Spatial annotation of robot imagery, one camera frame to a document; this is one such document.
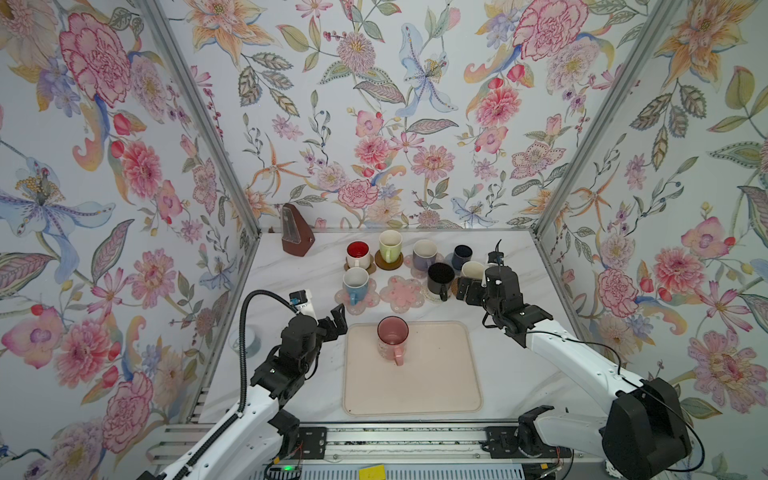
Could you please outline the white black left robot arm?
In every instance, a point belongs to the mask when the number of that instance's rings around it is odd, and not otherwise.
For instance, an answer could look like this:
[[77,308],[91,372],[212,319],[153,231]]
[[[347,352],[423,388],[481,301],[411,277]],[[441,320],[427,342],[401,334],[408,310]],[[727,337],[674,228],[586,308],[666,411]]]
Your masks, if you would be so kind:
[[303,308],[281,332],[281,344],[255,369],[245,394],[188,452],[162,472],[141,479],[245,479],[276,459],[299,451],[300,420],[285,406],[301,389],[322,346],[348,332],[337,305],[320,320]]

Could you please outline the brown paw shaped coaster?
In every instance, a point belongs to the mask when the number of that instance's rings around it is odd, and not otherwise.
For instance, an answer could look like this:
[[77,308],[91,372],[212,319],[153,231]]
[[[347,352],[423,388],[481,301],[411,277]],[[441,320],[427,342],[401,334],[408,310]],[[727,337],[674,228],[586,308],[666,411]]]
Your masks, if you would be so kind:
[[[344,263],[344,270],[345,271],[348,271],[350,268],[362,268],[362,267],[363,267],[363,264],[361,264],[360,262],[352,262],[352,263],[345,262]],[[366,264],[365,265],[365,271],[369,275],[372,275],[373,273],[375,273],[377,271],[376,264],[373,261],[371,261],[370,263]]]

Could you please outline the white mug purple handle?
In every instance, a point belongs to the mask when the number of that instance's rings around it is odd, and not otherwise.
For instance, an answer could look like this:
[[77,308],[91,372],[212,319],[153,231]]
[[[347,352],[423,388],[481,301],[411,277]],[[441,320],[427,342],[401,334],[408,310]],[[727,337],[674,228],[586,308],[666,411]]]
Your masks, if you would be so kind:
[[413,267],[420,272],[426,272],[437,261],[438,246],[429,239],[418,240],[413,246]]

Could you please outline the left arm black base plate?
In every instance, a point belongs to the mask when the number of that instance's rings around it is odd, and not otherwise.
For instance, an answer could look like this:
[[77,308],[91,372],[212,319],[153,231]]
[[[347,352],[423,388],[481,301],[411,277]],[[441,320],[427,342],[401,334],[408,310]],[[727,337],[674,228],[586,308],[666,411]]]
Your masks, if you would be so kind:
[[323,460],[327,446],[327,427],[296,427],[281,433],[279,450],[268,457],[272,463],[298,460]]

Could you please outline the cream mug pink handle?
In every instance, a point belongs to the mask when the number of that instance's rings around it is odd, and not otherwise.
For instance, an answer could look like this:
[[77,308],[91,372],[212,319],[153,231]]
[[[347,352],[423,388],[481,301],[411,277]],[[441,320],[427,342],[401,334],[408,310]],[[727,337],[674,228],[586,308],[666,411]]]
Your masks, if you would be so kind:
[[477,262],[477,261],[468,261],[461,268],[461,276],[463,278],[468,278],[473,280],[482,280],[484,278],[485,270],[486,270],[486,265],[484,263]]

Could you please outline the brown round wooden coaster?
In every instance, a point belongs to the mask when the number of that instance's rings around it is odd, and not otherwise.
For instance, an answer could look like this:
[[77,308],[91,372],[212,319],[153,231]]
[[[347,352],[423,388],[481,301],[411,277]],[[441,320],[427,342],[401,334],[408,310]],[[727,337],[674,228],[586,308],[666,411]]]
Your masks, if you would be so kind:
[[387,262],[380,251],[377,251],[374,256],[374,262],[378,269],[385,271],[394,271],[400,268],[403,264],[404,256],[402,253],[393,262]]

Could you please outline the red interior white mug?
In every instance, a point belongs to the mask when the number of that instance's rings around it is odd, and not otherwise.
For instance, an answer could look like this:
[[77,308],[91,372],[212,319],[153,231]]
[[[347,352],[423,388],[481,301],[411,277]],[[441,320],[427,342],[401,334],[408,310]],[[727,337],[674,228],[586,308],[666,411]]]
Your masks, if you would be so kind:
[[370,247],[364,241],[353,241],[346,249],[346,268],[362,268],[368,270],[371,266],[372,258]]

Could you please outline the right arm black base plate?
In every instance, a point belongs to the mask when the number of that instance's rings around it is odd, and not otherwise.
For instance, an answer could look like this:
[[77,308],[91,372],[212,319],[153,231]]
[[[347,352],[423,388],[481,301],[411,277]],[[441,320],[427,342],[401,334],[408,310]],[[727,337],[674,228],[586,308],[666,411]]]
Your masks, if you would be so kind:
[[572,450],[545,445],[532,427],[517,425],[490,426],[484,429],[483,451],[492,459],[569,459]]

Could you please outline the black mug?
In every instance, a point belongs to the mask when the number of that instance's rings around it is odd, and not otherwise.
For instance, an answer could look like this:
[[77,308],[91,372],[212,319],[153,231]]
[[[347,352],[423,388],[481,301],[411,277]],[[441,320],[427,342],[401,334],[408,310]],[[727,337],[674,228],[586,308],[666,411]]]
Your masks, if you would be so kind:
[[451,285],[455,272],[451,265],[437,262],[427,270],[427,291],[441,302],[446,302],[451,294]]

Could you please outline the cream mug green handle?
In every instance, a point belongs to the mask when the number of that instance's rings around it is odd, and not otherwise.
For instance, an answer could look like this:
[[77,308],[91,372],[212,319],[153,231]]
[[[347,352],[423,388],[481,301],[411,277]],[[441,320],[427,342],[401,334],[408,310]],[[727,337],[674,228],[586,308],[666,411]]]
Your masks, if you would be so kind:
[[397,230],[385,230],[379,235],[379,254],[386,264],[395,263],[402,253],[402,235]]

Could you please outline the white embroidered round coaster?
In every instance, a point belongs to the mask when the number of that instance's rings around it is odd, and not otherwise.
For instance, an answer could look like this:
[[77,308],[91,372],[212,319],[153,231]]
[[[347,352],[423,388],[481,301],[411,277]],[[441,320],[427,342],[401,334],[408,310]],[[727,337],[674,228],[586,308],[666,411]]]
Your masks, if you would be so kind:
[[422,287],[422,293],[426,301],[435,304],[447,302],[453,297],[452,286],[444,283],[427,282]]

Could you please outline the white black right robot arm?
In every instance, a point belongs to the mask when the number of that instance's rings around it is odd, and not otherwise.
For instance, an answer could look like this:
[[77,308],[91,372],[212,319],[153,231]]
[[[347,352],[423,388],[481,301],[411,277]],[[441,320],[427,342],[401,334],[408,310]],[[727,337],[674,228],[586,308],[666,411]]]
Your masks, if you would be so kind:
[[482,279],[457,281],[460,301],[484,309],[483,326],[502,331],[519,346],[558,368],[600,407],[599,416],[535,407],[499,440],[529,457],[556,447],[607,460],[626,479],[651,479],[693,452],[695,433],[685,422],[676,390],[665,380],[646,380],[608,359],[591,342],[571,335],[549,312],[525,301],[517,274],[491,264]]

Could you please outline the pink flower coaster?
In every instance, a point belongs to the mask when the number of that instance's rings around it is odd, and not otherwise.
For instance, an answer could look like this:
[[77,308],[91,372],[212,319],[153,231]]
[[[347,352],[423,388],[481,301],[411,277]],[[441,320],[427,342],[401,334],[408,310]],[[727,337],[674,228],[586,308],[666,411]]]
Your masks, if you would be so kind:
[[411,309],[421,308],[425,303],[423,284],[418,279],[406,279],[395,275],[380,290],[382,302],[388,303],[394,313],[404,314]]
[[334,295],[334,301],[337,304],[344,305],[347,315],[359,316],[363,314],[366,309],[376,307],[380,303],[381,299],[376,291],[376,286],[376,282],[374,280],[370,280],[368,284],[368,291],[365,297],[358,301],[355,305],[350,303],[350,296],[344,288],[336,292]]
[[403,264],[409,269],[410,275],[413,278],[418,279],[418,280],[424,280],[424,279],[427,278],[428,274],[427,274],[426,271],[421,271],[421,270],[418,270],[417,268],[414,267],[413,257],[412,257],[411,254],[406,255],[404,257]]

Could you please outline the white mug blue handle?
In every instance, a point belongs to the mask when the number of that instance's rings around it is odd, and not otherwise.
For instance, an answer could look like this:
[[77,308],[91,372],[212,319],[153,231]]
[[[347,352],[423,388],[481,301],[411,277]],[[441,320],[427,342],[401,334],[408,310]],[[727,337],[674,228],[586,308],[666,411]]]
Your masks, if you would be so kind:
[[355,306],[368,294],[369,274],[362,267],[350,267],[343,276],[343,286],[349,298],[349,304]]

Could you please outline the small dark navy mug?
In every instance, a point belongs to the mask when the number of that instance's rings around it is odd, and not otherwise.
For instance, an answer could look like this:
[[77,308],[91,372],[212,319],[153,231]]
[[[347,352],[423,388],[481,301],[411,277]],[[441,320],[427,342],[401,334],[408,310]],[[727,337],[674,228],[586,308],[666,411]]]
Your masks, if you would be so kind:
[[468,245],[457,245],[452,253],[451,265],[454,270],[460,271],[473,256],[473,250]]

